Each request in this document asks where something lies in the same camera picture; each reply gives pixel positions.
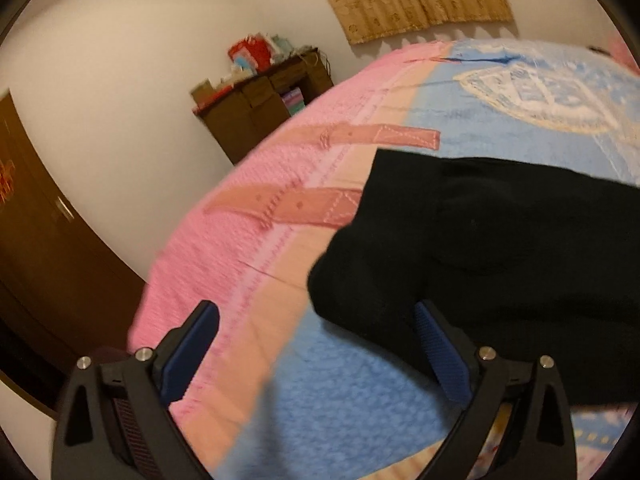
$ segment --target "metal screw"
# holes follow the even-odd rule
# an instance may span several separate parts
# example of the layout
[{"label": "metal screw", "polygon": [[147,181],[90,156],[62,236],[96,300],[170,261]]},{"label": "metal screw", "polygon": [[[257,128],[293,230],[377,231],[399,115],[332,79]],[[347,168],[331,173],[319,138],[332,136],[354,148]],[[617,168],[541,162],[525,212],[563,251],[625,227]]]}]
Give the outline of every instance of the metal screw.
[{"label": "metal screw", "polygon": [[136,359],[140,362],[149,361],[154,351],[151,348],[141,348],[136,352]]},{"label": "metal screw", "polygon": [[91,366],[91,358],[84,356],[76,361],[76,366],[81,370],[86,370],[89,366]]},{"label": "metal screw", "polygon": [[497,356],[497,353],[490,346],[482,346],[478,350],[478,355],[480,356],[482,361],[493,361]]},{"label": "metal screw", "polygon": [[556,362],[554,361],[554,359],[552,357],[549,357],[548,355],[543,355],[540,358],[540,366],[542,366],[543,368],[553,368],[555,364]]}]

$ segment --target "black garment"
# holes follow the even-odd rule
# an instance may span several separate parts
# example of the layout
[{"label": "black garment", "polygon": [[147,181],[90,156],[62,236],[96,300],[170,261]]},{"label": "black garment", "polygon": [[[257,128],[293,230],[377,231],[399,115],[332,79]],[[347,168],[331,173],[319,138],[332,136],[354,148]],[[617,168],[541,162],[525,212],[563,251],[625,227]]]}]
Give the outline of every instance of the black garment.
[{"label": "black garment", "polygon": [[559,365],[572,404],[640,400],[640,189],[490,158],[379,150],[309,274],[316,312],[433,376],[430,299],[478,345]]}]

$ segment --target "wooden door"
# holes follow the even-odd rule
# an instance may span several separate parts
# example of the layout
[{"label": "wooden door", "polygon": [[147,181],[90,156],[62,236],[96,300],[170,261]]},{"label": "wooden door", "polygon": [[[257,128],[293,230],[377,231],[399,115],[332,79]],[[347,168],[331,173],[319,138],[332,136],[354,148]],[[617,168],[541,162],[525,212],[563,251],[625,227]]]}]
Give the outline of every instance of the wooden door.
[{"label": "wooden door", "polygon": [[0,100],[0,317],[65,373],[100,346],[126,348],[144,281],[80,218]]}]

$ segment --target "bed sheet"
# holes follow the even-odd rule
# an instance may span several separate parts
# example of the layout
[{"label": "bed sheet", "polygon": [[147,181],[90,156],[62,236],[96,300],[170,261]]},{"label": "bed sheet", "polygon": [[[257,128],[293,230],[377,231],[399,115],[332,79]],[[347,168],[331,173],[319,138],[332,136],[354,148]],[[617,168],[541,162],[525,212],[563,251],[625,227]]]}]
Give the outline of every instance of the bed sheet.
[{"label": "bed sheet", "polygon": [[[491,156],[640,184],[640,80],[586,49],[414,44],[280,127],[186,216],[129,335],[155,346],[202,299],[221,329],[172,415],[218,480],[413,480],[458,416],[437,384],[319,319],[306,276],[353,217],[378,147]],[[635,406],[574,407],[580,480]],[[501,412],[474,469],[486,468]]]}]

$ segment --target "red bag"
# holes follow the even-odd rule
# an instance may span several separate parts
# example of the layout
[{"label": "red bag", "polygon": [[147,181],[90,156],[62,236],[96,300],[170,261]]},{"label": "red bag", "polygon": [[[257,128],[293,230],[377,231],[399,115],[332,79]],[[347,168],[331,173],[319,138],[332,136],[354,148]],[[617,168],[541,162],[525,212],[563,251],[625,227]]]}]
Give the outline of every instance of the red bag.
[{"label": "red bag", "polygon": [[237,56],[244,57],[258,72],[263,72],[271,66],[271,51],[269,43],[260,35],[247,36],[238,41],[228,52],[231,61]]}]

